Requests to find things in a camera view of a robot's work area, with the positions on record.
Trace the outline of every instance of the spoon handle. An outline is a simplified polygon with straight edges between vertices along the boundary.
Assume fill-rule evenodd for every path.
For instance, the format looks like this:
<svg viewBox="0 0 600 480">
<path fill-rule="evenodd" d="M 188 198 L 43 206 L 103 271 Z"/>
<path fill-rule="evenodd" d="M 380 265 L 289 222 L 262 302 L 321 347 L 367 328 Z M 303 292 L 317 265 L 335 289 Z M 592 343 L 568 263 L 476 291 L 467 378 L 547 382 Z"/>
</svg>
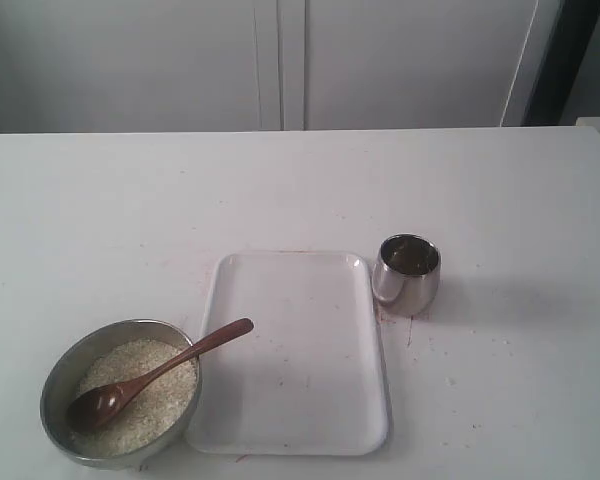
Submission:
<svg viewBox="0 0 600 480">
<path fill-rule="evenodd" d="M 183 350 L 178 355 L 173 357 L 171 360 L 163 363 L 150 372 L 145 373 L 137 380 L 142 379 L 143 385 L 146 386 L 153 382 L 160 375 L 168 372 L 172 368 L 177 367 L 181 363 L 191 360 L 192 358 L 200 356 L 209 350 L 213 350 L 220 345 L 241 337 L 242 335 L 249 333 L 251 330 L 253 330 L 253 322 L 248 318 L 241 318 L 240 320 L 231 322 L 224 327 L 220 327 L 215 332 L 210 333 L 202 340 L 194 343 L 189 348 Z"/>
</svg>

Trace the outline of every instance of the cabinet door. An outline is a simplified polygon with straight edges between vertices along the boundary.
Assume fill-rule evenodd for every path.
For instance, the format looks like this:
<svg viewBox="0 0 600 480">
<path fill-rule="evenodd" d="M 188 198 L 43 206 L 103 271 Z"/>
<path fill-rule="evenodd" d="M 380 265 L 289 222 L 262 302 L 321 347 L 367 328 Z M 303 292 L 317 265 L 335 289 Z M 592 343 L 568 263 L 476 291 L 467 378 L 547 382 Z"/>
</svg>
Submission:
<svg viewBox="0 0 600 480">
<path fill-rule="evenodd" d="M 306 55 L 294 63 L 283 46 L 282 66 L 304 62 L 303 95 L 284 110 L 302 102 L 294 125 L 309 129 L 519 124 L 560 3 L 281 1 L 283 22 L 288 4 L 306 8 Z"/>
<path fill-rule="evenodd" d="M 0 132 L 279 129 L 277 40 L 275 0 L 0 0 Z"/>
</svg>

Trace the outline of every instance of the table surface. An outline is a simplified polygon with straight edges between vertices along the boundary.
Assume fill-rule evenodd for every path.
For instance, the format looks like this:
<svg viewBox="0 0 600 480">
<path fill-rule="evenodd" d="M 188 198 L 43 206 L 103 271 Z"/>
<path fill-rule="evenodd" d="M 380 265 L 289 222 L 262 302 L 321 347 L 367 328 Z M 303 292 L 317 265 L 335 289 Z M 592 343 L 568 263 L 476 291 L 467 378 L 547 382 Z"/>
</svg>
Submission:
<svg viewBox="0 0 600 480">
<path fill-rule="evenodd" d="M 72 464 L 38 401 L 125 318 L 196 335 L 242 249 L 435 241 L 422 318 L 380 318 L 391 431 L 360 458 Z M 600 479 L 600 136 L 592 128 L 0 136 L 0 478 Z"/>
</svg>

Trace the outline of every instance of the wooden spoon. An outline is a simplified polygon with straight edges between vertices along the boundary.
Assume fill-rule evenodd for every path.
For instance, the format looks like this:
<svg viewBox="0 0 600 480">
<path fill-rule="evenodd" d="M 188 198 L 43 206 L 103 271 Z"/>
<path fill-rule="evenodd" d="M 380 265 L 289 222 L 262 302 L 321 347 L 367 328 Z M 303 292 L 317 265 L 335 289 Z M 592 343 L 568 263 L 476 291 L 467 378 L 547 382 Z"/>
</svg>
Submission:
<svg viewBox="0 0 600 480">
<path fill-rule="evenodd" d="M 213 350 L 231 340 L 241 337 L 253 330 L 253 322 L 248 318 L 236 320 L 215 332 L 210 333 L 199 342 L 180 352 L 171 360 L 156 367 L 144 375 L 96 387 L 76 398 L 67 409 L 67 423 L 77 432 L 90 432 L 109 423 L 126 407 L 136 395 L 156 378 L 167 373 L 181 363 Z"/>
</svg>

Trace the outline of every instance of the bowl rim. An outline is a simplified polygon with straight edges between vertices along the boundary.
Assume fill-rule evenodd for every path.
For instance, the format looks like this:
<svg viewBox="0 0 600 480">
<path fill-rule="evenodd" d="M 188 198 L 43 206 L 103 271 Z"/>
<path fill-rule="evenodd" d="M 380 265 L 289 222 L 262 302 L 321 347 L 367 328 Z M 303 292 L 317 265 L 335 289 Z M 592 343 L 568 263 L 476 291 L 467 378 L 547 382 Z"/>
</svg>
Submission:
<svg viewBox="0 0 600 480">
<path fill-rule="evenodd" d="M 172 432 L 176 428 L 179 428 L 178 423 L 179 423 L 180 419 L 182 419 L 185 415 L 192 416 L 193 413 L 195 412 L 196 408 L 197 408 L 197 399 L 199 397 L 199 389 L 200 389 L 200 383 L 201 383 L 200 361 L 199 360 L 197 360 L 195 362 L 195 367 L 196 367 L 196 385 L 195 385 L 195 388 L 193 390 L 193 393 L 191 394 L 191 399 L 189 400 L 189 403 L 187 404 L 186 408 L 184 409 L 184 411 L 182 412 L 182 414 L 178 417 L 178 419 L 173 423 L 173 425 L 171 425 L 169 428 L 167 428 L 164 432 L 162 432 L 160 435 L 158 435 L 156 438 L 154 438 L 153 440 L 151 440 L 146 445 L 143 445 L 143 446 L 141 446 L 139 448 L 136 448 L 135 450 L 131 450 L 129 452 L 121 453 L 119 455 L 114 455 L 114 456 L 111 456 L 111 457 L 89 457 L 89 456 L 85 456 L 83 454 L 80 454 L 80 453 L 78 453 L 78 452 L 76 452 L 74 450 L 70 450 L 70 449 L 66 448 L 64 445 L 62 445 L 55 438 L 55 435 L 51 431 L 51 428 L 49 426 L 49 422 L 48 422 L 48 419 L 47 419 L 47 415 L 45 413 L 45 400 L 47 399 L 47 397 L 49 395 L 49 389 L 51 388 L 50 381 L 54 377 L 53 374 L 60 368 L 60 366 L 62 365 L 63 361 L 65 361 L 68 356 L 70 356 L 76 349 L 78 349 L 88 339 L 90 339 L 90 338 L 92 338 L 92 337 L 94 337 L 94 336 L 96 336 L 98 334 L 101 334 L 104 330 L 108 330 L 111 327 L 114 327 L 116 325 L 134 324 L 134 323 L 155 323 L 155 324 L 163 325 L 163 326 L 169 327 L 172 330 L 174 330 L 177 333 L 179 333 L 182 336 L 182 338 L 184 338 L 184 340 L 189 344 L 189 346 L 193 345 L 193 343 L 194 343 L 191 340 L 191 338 L 189 337 L 189 335 L 187 335 L 181 328 L 176 327 L 175 325 L 172 325 L 171 323 L 164 322 L 162 320 L 155 320 L 155 319 L 151 319 L 151 318 L 132 318 L 132 319 L 128 319 L 128 320 L 120 320 L 118 322 L 113 322 L 113 323 L 104 325 L 104 326 L 102 326 L 102 327 L 94 330 L 93 332 L 85 335 L 80 340 L 78 340 L 77 342 L 75 342 L 68 350 L 66 350 L 60 356 L 60 358 L 56 361 L 56 363 L 54 364 L 53 368 L 49 372 L 49 375 L 47 375 L 47 378 L 46 378 L 46 380 L 44 382 L 44 386 L 42 387 L 42 393 L 40 395 L 40 405 L 39 405 L 39 408 L 40 408 L 40 422 L 42 423 L 42 427 L 44 428 L 45 434 L 51 440 L 51 442 L 56 446 L 56 448 L 58 448 L 60 451 L 62 451 L 65 455 L 69 456 L 72 459 L 75 459 L 76 461 L 79 461 L 80 463 L 88 462 L 91 465 L 95 465 L 95 464 L 100 464 L 100 463 L 113 462 L 113 461 L 116 461 L 116 460 L 124 459 L 125 457 L 130 457 L 130 456 L 133 456 L 133 455 L 137 455 L 142 450 L 149 449 L 153 444 L 155 444 L 158 441 L 160 441 L 160 439 L 162 439 L 163 437 L 167 436 L 170 432 Z"/>
</svg>

